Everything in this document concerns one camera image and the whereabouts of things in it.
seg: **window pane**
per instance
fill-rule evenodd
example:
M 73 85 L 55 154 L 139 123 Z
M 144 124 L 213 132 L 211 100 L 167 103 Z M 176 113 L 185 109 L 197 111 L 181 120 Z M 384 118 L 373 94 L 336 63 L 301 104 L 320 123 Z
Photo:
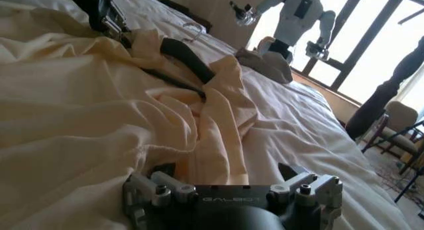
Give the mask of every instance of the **window pane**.
M 329 47 L 329 56 L 344 63 L 388 0 L 360 0 Z
M 317 62 L 316 66 L 312 69 L 309 76 L 317 81 L 324 83 L 327 86 L 331 86 L 340 74 L 340 70 L 329 66 L 323 62 Z
M 339 89 L 361 103 L 391 78 L 399 62 L 419 44 L 424 35 L 424 14 L 403 25 L 397 22 L 420 9 L 423 6 L 417 3 L 409 0 L 401 2 Z
M 253 34 L 251 36 L 251 40 L 247 44 L 247 49 L 253 50 L 257 47 L 259 42 L 267 36 L 273 37 L 273 33 L 276 32 L 279 20 L 280 20 L 280 12 L 283 9 L 283 3 L 277 6 L 272 7 L 260 17 L 257 22 Z
M 336 14 L 340 13 L 341 8 L 347 2 L 347 0 L 320 0 L 324 6 L 324 10 L 333 10 Z M 261 16 L 247 49 L 253 50 L 255 47 L 257 47 L 257 44 L 260 40 L 265 36 L 273 36 L 273 33 L 277 28 L 277 23 L 280 20 L 280 11 L 283 9 L 283 3 L 279 4 L 276 7 L 271 8 Z M 309 57 L 305 55 L 305 50 L 307 50 L 307 43 L 308 41 L 316 41 L 320 36 L 320 31 L 319 31 L 319 22 L 316 22 L 315 26 L 312 29 L 303 35 L 300 38 L 296 47 L 291 47 L 291 51 L 293 53 L 293 62 L 292 66 L 297 70 L 304 70 L 304 67 L 309 61 Z
M 408 107 L 413 108 L 419 113 L 424 111 L 424 66 L 420 68 L 421 75 L 412 76 L 413 83 L 412 87 L 408 88 L 407 94 L 403 99 L 403 104 L 405 104 Z
M 333 10 L 336 14 L 340 13 L 344 4 L 347 0 L 320 0 L 323 3 L 324 10 Z M 307 43 L 308 41 L 316 42 L 320 36 L 320 30 L 319 30 L 319 21 L 316 22 L 312 29 L 301 36 L 296 47 L 292 48 L 293 53 L 293 62 L 292 67 L 297 69 L 299 71 L 303 71 L 307 63 L 309 61 L 309 57 L 307 56 Z

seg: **wall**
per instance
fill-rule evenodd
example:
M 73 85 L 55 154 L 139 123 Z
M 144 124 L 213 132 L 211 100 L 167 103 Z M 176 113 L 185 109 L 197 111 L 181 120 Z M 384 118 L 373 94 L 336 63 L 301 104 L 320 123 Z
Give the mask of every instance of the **wall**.
M 191 12 L 205 18 L 213 25 L 211 35 L 235 48 L 245 47 L 255 30 L 255 25 L 239 27 L 229 6 L 231 0 L 191 0 Z M 263 0 L 232 0 L 239 6 L 256 6 Z

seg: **white bedsheet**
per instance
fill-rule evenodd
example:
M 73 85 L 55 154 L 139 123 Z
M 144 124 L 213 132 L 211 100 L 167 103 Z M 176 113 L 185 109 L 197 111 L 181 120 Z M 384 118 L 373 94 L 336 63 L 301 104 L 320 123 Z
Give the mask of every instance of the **white bedsheet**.
M 88 20 L 69 0 L 7 1 L 64 11 L 80 22 Z M 157 28 L 161 34 L 176 39 L 193 35 L 192 31 L 181 28 L 191 20 L 155 1 L 116 2 L 127 14 L 129 28 Z M 227 44 L 208 35 L 203 36 L 191 48 L 207 63 L 235 52 Z M 343 216 L 336 220 L 333 229 L 409 229 L 405 218 L 379 186 L 376 174 L 355 142 L 349 140 L 324 97 L 296 82 L 285 86 L 276 84 L 245 67 L 243 83 L 259 112 L 259 120 L 243 138 L 249 184 L 284 181 L 277 171 L 279 162 L 301 165 L 317 174 L 333 174 L 344 183 Z M 100 191 L 92 194 L 116 193 Z M 99 214 L 119 214 L 120 209 L 113 209 L 119 207 L 119 203 L 111 203 L 109 207 L 108 213 Z M 113 221 L 121 221 L 121 217 L 111 219 L 108 228 L 121 228 Z

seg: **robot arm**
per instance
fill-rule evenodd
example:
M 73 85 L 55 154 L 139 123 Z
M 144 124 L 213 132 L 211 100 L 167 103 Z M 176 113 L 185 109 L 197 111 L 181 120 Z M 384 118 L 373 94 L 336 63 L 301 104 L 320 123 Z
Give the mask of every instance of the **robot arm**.
M 316 58 L 319 60 L 327 61 L 328 60 L 328 49 L 327 46 L 331 41 L 331 33 L 333 29 L 333 24 L 336 20 L 336 13 L 329 10 L 323 12 L 320 18 L 320 37 L 317 39 L 317 43 L 308 42 L 307 47 L 307 55 L 311 58 Z
M 320 38 L 317 40 L 317 45 L 321 48 L 325 48 L 331 41 L 331 33 L 333 29 L 333 24 L 336 20 L 336 12 L 332 10 L 325 11 L 319 18 L 320 20 Z
M 264 0 L 256 7 L 257 14 L 261 15 L 269 8 L 275 7 L 281 2 L 285 2 L 285 0 Z
M 251 5 L 247 5 L 244 10 L 240 9 L 233 2 L 229 2 L 229 5 L 236 12 L 237 24 L 240 26 L 253 24 L 260 15 L 281 2 L 285 2 L 285 0 L 264 0 L 256 9 L 253 9 Z

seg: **chair leg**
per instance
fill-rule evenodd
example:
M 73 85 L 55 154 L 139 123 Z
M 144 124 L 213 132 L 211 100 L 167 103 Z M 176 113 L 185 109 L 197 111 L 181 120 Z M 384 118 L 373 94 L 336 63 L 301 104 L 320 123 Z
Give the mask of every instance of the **chair leg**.
M 381 154 L 384 154 L 387 151 L 389 151 L 393 148 L 395 144 L 391 143 L 391 145 L 381 151 Z
M 361 150 L 363 153 L 365 153 L 365 151 L 369 149 L 369 147 L 372 146 L 373 142 L 376 141 L 379 135 L 380 135 L 380 133 L 376 133 L 376 134 L 372 136 L 369 142 L 367 143 L 364 149 Z
M 417 160 L 417 156 L 412 156 L 411 160 L 408 161 L 408 163 L 405 164 L 404 168 L 400 170 L 399 175 L 403 175 L 407 171 L 407 169 L 411 167 L 411 165 L 413 164 L 413 162 Z

